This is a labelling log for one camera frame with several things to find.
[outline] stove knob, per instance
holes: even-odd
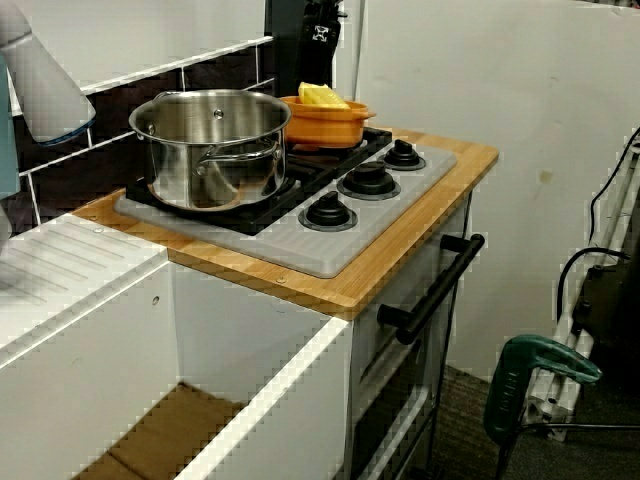
[[[393,177],[380,161],[357,166],[347,173],[343,185],[348,190],[363,195],[383,195],[396,187]]]
[[[338,192],[323,195],[307,210],[307,220],[321,227],[337,227],[349,219],[349,209],[338,199]]]
[[[396,140],[393,148],[384,157],[384,161],[396,167],[415,167],[420,163],[420,156],[410,143]]]

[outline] yellow sponge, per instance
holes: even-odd
[[[334,108],[336,110],[349,110],[350,107],[327,85],[313,85],[302,82],[298,87],[300,101],[305,105]]]

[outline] oven door handle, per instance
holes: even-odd
[[[473,235],[469,240],[443,235],[440,248],[458,253],[449,268],[442,271],[427,294],[418,302],[411,312],[405,312],[388,305],[380,305],[378,321],[397,328],[396,338],[403,345],[411,345],[420,332],[427,326],[440,304],[456,285],[469,264],[476,257],[482,246],[484,237]]]

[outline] green handle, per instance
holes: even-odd
[[[498,445],[520,424],[534,368],[565,375],[580,384],[594,383],[602,375],[593,362],[555,340],[539,335],[509,340],[502,349],[484,410],[484,429]]]

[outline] oven door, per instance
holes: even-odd
[[[365,317],[356,320],[350,451],[345,456],[351,480],[393,480],[410,457],[427,467],[459,278],[452,278],[452,272],[464,271],[479,250],[476,242],[470,254],[473,242],[459,241],[467,207],[465,202],[458,208],[398,272],[392,288],[385,287]],[[437,304],[428,307],[436,297]],[[428,318],[418,325],[411,315],[425,309]],[[410,328],[385,323],[383,313],[402,316],[401,310],[410,312]],[[398,335],[401,329],[412,335]]]

